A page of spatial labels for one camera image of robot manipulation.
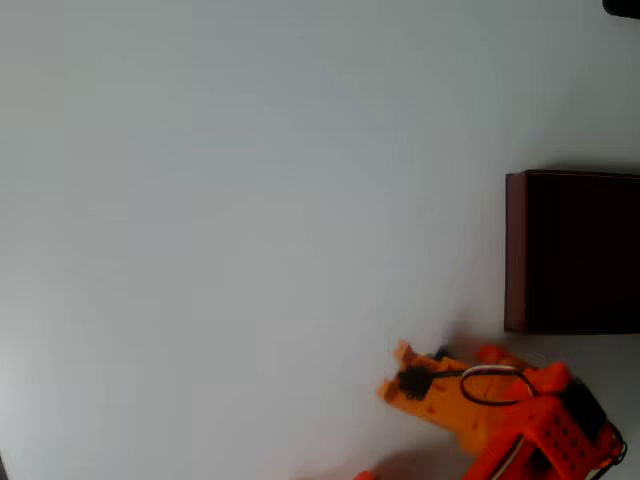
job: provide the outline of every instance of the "white wire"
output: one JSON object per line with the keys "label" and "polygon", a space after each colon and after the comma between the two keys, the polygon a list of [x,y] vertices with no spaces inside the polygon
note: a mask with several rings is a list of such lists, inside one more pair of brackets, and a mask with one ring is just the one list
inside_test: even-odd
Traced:
{"label": "white wire", "polygon": [[[473,376],[475,373],[480,372],[480,371],[483,372],[483,373],[487,373],[487,372],[520,372],[521,369],[513,367],[511,365],[476,365],[474,367],[467,368],[464,371],[464,373],[461,375],[460,381],[464,382],[464,380],[467,377]],[[529,389],[529,393],[531,394],[532,397],[534,397],[535,396],[535,392],[531,388],[531,385],[529,385],[528,383],[526,385],[527,385],[527,388]]]}
{"label": "white wire", "polygon": [[509,465],[511,465],[511,462],[513,462],[513,459],[516,458],[516,455],[518,455],[518,452],[522,448],[522,445],[524,445],[524,440],[525,440],[524,435],[520,435],[520,439],[515,444],[515,447],[511,452],[511,455],[509,455],[509,458],[507,458],[504,461],[500,469],[489,480],[498,480],[502,476],[502,474],[507,470],[507,468],[509,468]]}

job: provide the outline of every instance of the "white surface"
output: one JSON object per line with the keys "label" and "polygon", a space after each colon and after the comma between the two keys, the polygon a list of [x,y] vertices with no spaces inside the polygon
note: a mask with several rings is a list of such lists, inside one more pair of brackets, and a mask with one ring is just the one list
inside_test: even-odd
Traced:
{"label": "white surface", "polygon": [[[640,22],[599,0],[8,0],[0,66],[12,480],[349,479],[443,441],[373,388],[400,337],[500,331],[504,174],[640,155]],[[632,438],[636,340],[528,348]]]}

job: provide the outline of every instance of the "dark brown box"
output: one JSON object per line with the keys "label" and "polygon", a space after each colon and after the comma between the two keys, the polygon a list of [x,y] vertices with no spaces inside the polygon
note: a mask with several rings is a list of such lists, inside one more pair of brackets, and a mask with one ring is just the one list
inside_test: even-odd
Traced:
{"label": "dark brown box", "polygon": [[506,331],[640,332],[640,176],[507,175]]}

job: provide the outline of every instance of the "black object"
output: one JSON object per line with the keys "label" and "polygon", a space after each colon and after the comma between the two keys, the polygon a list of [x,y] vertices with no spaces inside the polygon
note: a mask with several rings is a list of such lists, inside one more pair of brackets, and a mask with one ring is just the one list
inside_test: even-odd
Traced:
{"label": "black object", "polygon": [[576,378],[560,394],[560,399],[564,408],[580,426],[587,438],[591,442],[595,442],[602,427],[607,424],[607,414],[604,413],[591,390]]}
{"label": "black object", "polygon": [[553,467],[547,456],[539,448],[533,451],[527,462],[529,468],[542,478],[544,478],[544,475]]}
{"label": "black object", "polygon": [[424,400],[433,382],[433,373],[424,367],[407,367],[398,373],[400,391],[405,392],[408,399]]}
{"label": "black object", "polygon": [[9,477],[7,477],[7,471],[4,468],[4,463],[2,462],[2,458],[0,458],[0,480],[9,480]]}
{"label": "black object", "polygon": [[505,330],[640,333],[640,176],[507,175]]}
{"label": "black object", "polygon": [[593,477],[591,477],[590,480],[598,480],[599,478],[602,478],[609,470],[611,470],[612,467],[615,467],[616,465],[620,465],[624,460],[624,457],[627,455],[627,449],[628,449],[627,442],[625,442],[624,438],[622,438],[622,434],[620,433],[620,430],[618,430],[618,428],[611,422],[609,422],[609,425],[613,429],[613,434],[616,436],[616,439],[622,445],[622,451],[616,458],[612,460],[612,462],[609,465],[601,468],[598,471],[598,473],[596,473]]}
{"label": "black object", "polygon": [[602,0],[602,5],[610,15],[640,19],[640,0]]}
{"label": "black object", "polygon": [[447,348],[447,346],[446,345],[442,345],[438,349],[438,351],[433,355],[433,359],[439,362],[445,357],[455,358],[453,355],[451,355],[451,352],[449,352],[449,349]]}

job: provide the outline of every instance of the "black cable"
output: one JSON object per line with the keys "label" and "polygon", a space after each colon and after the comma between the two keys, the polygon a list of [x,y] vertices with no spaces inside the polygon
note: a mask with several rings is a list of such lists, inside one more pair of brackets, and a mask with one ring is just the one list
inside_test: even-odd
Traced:
{"label": "black cable", "polygon": [[489,400],[483,400],[481,398],[477,398],[473,395],[471,395],[469,393],[469,391],[467,390],[467,388],[465,387],[465,382],[471,378],[471,377],[476,377],[476,376],[514,376],[514,377],[518,377],[520,380],[522,380],[527,387],[529,388],[529,392],[531,393],[532,397],[535,397],[538,395],[538,392],[536,391],[535,387],[533,386],[533,384],[529,381],[529,379],[522,373],[522,371],[517,370],[517,369],[508,369],[508,370],[503,370],[502,368],[505,367],[504,365],[497,365],[495,367],[491,367],[491,366],[478,366],[478,367],[472,367],[469,370],[466,370],[465,373],[462,375],[462,379],[460,380],[460,392],[462,393],[462,396],[464,396],[464,398],[466,398],[467,400],[477,403],[479,405],[484,405],[486,407],[508,407],[511,405],[515,405],[517,403],[520,403],[521,400],[507,400],[507,401],[501,401],[501,402],[493,402],[493,401],[489,401]]}
{"label": "black cable", "polygon": [[625,442],[624,438],[622,438],[622,433],[620,433],[620,430],[618,430],[618,427],[616,427],[613,423],[609,422],[609,425],[611,426],[611,429],[613,430],[613,434],[616,436],[616,439],[618,440],[618,442],[620,442],[620,445],[622,445],[622,449],[620,450],[620,453],[618,454],[618,456],[613,460],[611,460],[611,463],[609,465],[607,465],[606,467],[602,467],[598,471],[598,473],[596,473],[593,477],[591,477],[591,480],[597,480],[599,478],[604,477],[605,473],[607,473],[616,465],[620,465],[624,460],[624,457],[627,455],[627,442]]}

